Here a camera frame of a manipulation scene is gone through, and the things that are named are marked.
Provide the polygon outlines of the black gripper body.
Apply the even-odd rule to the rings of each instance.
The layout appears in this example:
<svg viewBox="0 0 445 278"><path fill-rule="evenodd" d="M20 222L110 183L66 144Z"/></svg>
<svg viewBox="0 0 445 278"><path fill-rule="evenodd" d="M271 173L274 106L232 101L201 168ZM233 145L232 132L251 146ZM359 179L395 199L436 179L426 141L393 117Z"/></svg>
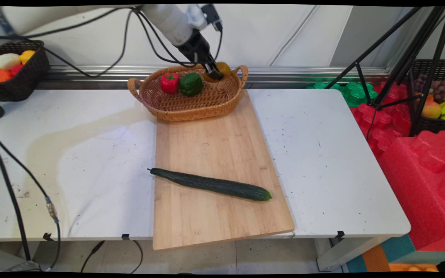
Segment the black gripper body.
<svg viewBox="0 0 445 278"><path fill-rule="evenodd" d="M191 30L191 35L182 44L175 46L192 64L203 64L204 67L215 67L216 62L210 53L209 43L197 29Z"/></svg>

